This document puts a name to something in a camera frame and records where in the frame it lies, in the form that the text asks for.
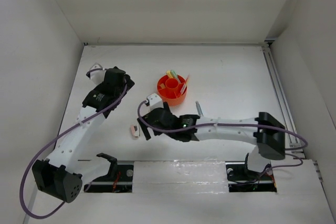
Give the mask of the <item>blue grey marker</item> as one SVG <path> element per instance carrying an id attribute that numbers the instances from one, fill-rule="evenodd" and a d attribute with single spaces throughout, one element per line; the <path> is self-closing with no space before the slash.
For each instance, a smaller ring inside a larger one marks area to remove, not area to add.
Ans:
<path id="1" fill-rule="evenodd" d="M 204 116 L 200 103 L 198 101 L 196 101 L 195 105 L 196 105 L 198 115 L 199 116 Z"/>

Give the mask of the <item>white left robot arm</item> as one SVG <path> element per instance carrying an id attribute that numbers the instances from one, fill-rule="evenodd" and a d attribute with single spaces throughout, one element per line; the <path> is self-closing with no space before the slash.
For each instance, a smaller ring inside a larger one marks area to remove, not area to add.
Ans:
<path id="1" fill-rule="evenodd" d="M 113 156 L 99 153 L 87 165 L 79 162 L 79 156 L 134 82 L 125 71 L 113 67 L 96 84 L 82 102 L 75 129 L 65 134 L 45 160 L 36 160 L 32 165 L 37 188 L 66 203 L 73 202 L 84 185 L 97 178 L 112 180 L 118 174 Z"/>

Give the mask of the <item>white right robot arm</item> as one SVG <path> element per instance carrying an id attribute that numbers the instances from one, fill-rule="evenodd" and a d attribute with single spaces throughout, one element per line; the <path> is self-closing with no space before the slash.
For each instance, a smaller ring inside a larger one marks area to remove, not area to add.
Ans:
<path id="1" fill-rule="evenodd" d="M 174 115 L 168 104 L 150 109 L 141 115 L 137 109 L 138 123 L 147 140 L 149 130 L 158 136 L 166 136 L 180 142 L 230 140 L 248 143 L 254 149 L 245 157 L 243 173 L 254 179 L 269 167 L 271 161 L 285 159 L 285 128 L 273 116 L 260 112 L 256 118 L 224 120 L 207 118 L 197 114 Z"/>

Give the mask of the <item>green pastel highlighter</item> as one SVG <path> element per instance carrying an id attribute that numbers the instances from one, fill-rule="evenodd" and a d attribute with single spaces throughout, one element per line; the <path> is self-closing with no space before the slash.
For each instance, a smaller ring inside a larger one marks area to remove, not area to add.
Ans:
<path id="1" fill-rule="evenodd" d="M 178 75 L 175 73 L 174 70 L 170 70 L 170 73 L 171 73 L 172 77 L 178 81 L 178 83 L 181 83 Z"/>

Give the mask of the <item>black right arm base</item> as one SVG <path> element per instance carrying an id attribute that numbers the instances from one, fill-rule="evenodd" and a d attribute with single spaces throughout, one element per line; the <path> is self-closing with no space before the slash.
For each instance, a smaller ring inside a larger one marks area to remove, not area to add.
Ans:
<path id="1" fill-rule="evenodd" d="M 247 169 L 247 158 L 244 161 L 226 163 L 228 190 L 230 193 L 277 192 L 273 175 L 259 175 Z"/>

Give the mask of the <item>thick yellow highlighter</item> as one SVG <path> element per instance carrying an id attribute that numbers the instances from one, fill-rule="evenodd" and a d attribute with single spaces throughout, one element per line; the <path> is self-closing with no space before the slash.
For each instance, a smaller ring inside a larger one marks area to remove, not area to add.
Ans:
<path id="1" fill-rule="evenodd" d="M 173 75 L 171 74 L 171 72 L 170 72 L 169 70 L 166 72 L 166 75 L 167 75 L 169 78 L 174 78 Z"/>

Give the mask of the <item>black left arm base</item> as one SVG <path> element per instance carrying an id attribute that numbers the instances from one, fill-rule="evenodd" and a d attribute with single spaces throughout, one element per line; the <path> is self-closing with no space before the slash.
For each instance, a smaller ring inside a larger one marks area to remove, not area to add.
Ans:
<path id="1" fill-rule="evenodd" d="M 99 153 L 96 157 L 109 162 L 106 174 L 83 186 L 86 193 L 131 193 L 133 186 L 133 161 L 118 161 L 115 157 Z"/>

